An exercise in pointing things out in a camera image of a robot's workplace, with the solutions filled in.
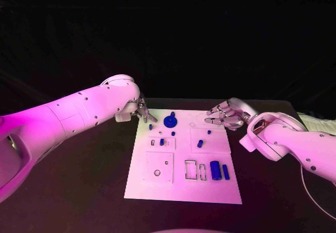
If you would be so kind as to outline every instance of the table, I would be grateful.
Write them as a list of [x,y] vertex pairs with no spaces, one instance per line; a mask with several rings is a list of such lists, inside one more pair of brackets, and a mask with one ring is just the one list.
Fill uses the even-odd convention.
[[[148,108],[209,110],[223,100],[147,99]],[[248,100],[259,112],[298,119],[291,104]],[[245,127],[228,130],[242,205],[124,199],[138,120],[106,121],[78,134],[34,166],[0,204],[0,231],[154,232],[177,228],[228,232],[331,232],[333,221],[303,188],[300,165],[269,161],[239,144]]]

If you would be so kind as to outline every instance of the black background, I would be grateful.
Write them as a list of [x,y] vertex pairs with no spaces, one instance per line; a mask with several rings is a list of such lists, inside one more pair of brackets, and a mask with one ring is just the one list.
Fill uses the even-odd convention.
[[3,1],[0,113],[119,73],[147,97],[275,99],[334,118],[336,8],[102,1]]

